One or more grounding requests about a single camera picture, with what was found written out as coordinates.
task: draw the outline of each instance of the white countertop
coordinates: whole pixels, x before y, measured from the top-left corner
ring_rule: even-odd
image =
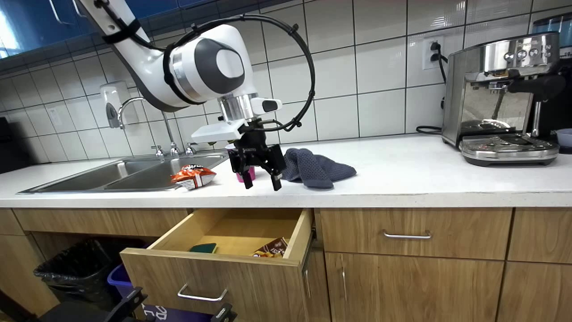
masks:
[[[572,206],[572,155],[549,166],[478,167],[468,164],[438,136],[400,135],[282,146],[307,148],[346,163],[355,177],[331,190],[282,180],[274,191],[256,169],[247,190],[228,161],[214,181],[192,191],[16,194],[109,163],[109,159],[44,164],[0,175],[0,207],[515,207]]]

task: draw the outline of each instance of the snack wrapper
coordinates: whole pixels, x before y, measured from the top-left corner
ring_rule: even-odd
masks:
[[[253,257],[283,257],[284,252],[286,252],[286,248],[288,244],[284,237],[274,239],[273,241],[269,242],[268,244],[258,248]]]
[[[181,168],[181,171],[177,172],[176,175],[171,176],[171,182],[191,190],[211,182],[215,175],[216,173],[208,168],[188,164]]]

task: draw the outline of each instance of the double sink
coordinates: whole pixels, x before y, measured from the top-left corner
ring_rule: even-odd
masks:
[[[173,190],[171,175],[187,164],[212,169],[228,159],[226,152],[200,153],[193,156],[158,159],[155,157],[125,158],[53,182],[33,187],[21,194],[126,192]]]

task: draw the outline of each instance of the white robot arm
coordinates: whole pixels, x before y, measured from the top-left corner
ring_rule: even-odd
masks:
[[[234,172],[252,187],[250,166],[260,166],[271,174],[274,189],[280,188],[285,162],[278,145],[268,147],[265,132],[301,126],[314,96],[315,73],[307,45],[297,26],[263,15],[239,15],[200,26],[167,48],[157,48],[141,28],[125,0],[80,0],[104,40],[127,67],[143,97],[165,112],[217,99],[224,122],[206,125],[193,133],[195,142],[235,140],[237,151],[229,153]],[[311,89],[304,108],[286,124],[262,121],[258,116],[282,107],[280,100],[258,97],[253,84],[250,58],[239,31],[224,23],[256,20],[270,22],[292,36],[300,45],[310,68]],[[275,128],[264,124],[276,123]]]

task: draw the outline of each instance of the gray towel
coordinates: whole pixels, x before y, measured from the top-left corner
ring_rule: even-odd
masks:
[[[356,170],[346,164],[336,163],[323,155],[314,155],[308,149],[290,148],[284,155],[286,170],[284,179],[304,183],[311,188],[331,189],[333,182],[349,178]]]

